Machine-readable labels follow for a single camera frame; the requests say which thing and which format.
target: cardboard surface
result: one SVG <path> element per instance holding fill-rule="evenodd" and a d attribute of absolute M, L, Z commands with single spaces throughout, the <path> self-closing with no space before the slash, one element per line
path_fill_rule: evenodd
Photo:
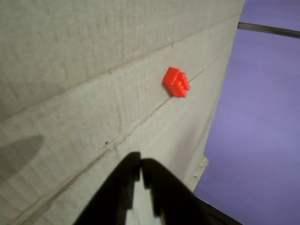
<path fill-rule="evenodd" d="M 241 0 L 2 0 L 0 121 L 239 15 Z"/>
<path fill-rule="evenodd" d="M 22 21 L 26 28 L 32 22 L 34 27 L 34 21 L 25 19 L 31 16 L 24 9 L 35 10 L 37 14 L 43 11 L 30 8 L 26 1 L 3 3 L 1 8 L 11 9 L 12 15 L 15 11 L 25 13 L 22 19 L 15 15 L 8 20 L 14 32 L 26 34 L 24 38 L 9 36 L 12 34 L 7 32 L 1 42 L 8 45 L 1 47 L 15 47 L 17 52 L 23 53 L 22 59 L 26 62 L 17 64 L 17 54 L 12 55 L 14 51 L 4 51 L 5 60 L 1 53 L 4 61 L 1 84 L 8 80 L 9 84 L 0 88 L 1 109 L 4 109 L 0 119 L 5 119 L 0 123 L 0 223 L 71 224 L 107 175 L 131 151 L 140 151 L 142 157 L 156 158 L 188 183 L 203 157 L 243 1 L 105 3 L 106 9 L 101 10 L 109 13 L 112 7 L 126 14 L 120 13 L 124 15 L 120 18 L 112 16 L 112 27 L 110 23 L 101 26 L 104 30 L 107 26 L 105 34 L 110 38 L 105 39 L 105 47 L 99 48 L 101 51 L 98 49 L 102 54 L 99 58 L 109 63 L 92 65 L 85 64 L 93 62 L 89 59 L 80 60 L 90 51 L 91 54 L 97 51 L 94 46 L 85 45 L 88 38 L 93 40 L 93 36 L 85 36 L 88 34 L 84 29 L 88 28 L 84 25 L 89 24 L 85 20 L 88 18 L 85 7 L 92 10 L 92 6 L 76 8 L 81 3 L 74 4 L 71 8 L 74 12 L 83 11 L 68 20 L 73 12 L 69 8 L 66 14 L 63 12 L 70 2 L 63 2 L 58 11 L 54 10 L 57 2 L 46 1 L 45 4 L 48 19 L 52 13 L 60 13 L 61 17 L 55 17 L 57 21 L 64 24 L 74 20 L 76 29 L 71 24 L 67 28 L 78 32 L 70 40 L 59 41 L 59 47 L 55 44 L 55 35 L 63 35 L 68 29 L 62 29 L 55 19 L 47 20 L 55 29 L 42 36 L 49 38 L 49 42 L 44 39 L 33 42 L 33 32 L 25 28 L 14 30 L 18 24 L 14 22 Z M 7 12 L 0 15 L 9 16 Z M 37 24 L 40 28 L 49 28 L 43 27 L 42 22 Z M 122 28 L 122 35 L 117 35 L 121 40 L 114 39 L 114 34 L 120 32 L 118 26 Z M 143 37 L 149 38 L 145 47 L 135 40 Z M 114 56 L 118 44 L 125 40 L 126 44 L 121 44 L 128 47 L 123 49 L 125 58 L 118 58 L 119 53 Z M 52 50 L 42 51 L 45 53 L 42 57 L 38 54 L 40 49 L 34 48 L 35 43 L 45 48 L 51 45 Z M 62 47 L 68 46 L 72 51 L 67 54 Z M 30 54 L 36 54 L 34 57 L 28 56 L 29 47 Z M 74 60 L 68 64 L 73 69 L 69 73 L 72 77 L 66 79 L 68 82 L 58 66 L 63 65 L 62 60 Z M 31 69 L 34 65 L 45 65 L 52 69 L 40 67 L 41 78 L 35 72 L 28 75 L 29 70 L 22 65 Z M 170 98 L 162 87 L 162 78 L 169 66 L 186 72 L 191 84 L 187 98 Z M 95 73 L 85 77 L 86 71 L 82 70 L 86 68 Z M 6 76 L 7 69 L 19 69 L 19 72 Z M 60 88 L 44 82 L 45 77 Z M 23 79 L 27 79 L 29 85 L 13 85 L 16 80 L 24 83 Z"/>

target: black rod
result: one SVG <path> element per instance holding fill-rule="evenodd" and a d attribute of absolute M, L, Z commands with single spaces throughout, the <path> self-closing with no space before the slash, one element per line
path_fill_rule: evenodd
<path fill-rule="evenodd" d="M 269 27 L 269 26 L 246 23 L 246 22 L 240 22 L 238 25 L 238 29 L 253 30 L 253 31 L 259 31 L 264 33 L 288 36 L 292 38 L 300 38 L 300 31 L 283 29 L 278 27 Z"/>

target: metal bar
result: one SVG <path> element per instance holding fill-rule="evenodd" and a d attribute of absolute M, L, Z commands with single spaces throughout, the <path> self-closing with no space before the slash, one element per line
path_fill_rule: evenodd
<path fill-rule="evenodd" d="M 259 31 L 264 33 L 283 35 L 292 38 L 300 38 L 300 31 L 297 30 L 289 30 L 289 29 L 283 29 L 278 27 L 269 27 L 269 26 L 245 23 L 245 22 L 240 22 L 238 28 L 243 30 L 253 30 L 253 31 Z"/>

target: purple background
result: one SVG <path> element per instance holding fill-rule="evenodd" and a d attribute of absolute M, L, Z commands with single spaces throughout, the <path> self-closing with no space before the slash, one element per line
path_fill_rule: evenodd
<path fill-rule="evenodd" d="M 245 225 L 300 224 L 300 39 L 237 30 L 205 156 L 197 197 Z"/>
<path fill-rule="evenodd" d="M 300 0 L 246 0 L 240 21 L 300 30 Z"/>

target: red lego brick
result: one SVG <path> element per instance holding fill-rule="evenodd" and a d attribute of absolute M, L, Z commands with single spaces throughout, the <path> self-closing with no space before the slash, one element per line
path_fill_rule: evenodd
<path fill-rule="evenodd" d="M 169 67 L 163 79 L 163 84 L 172 96 L 179 98 L 185 98 L 187 96 L 186 91 L 190 88 L 186 74 L 173 67 Z"/>

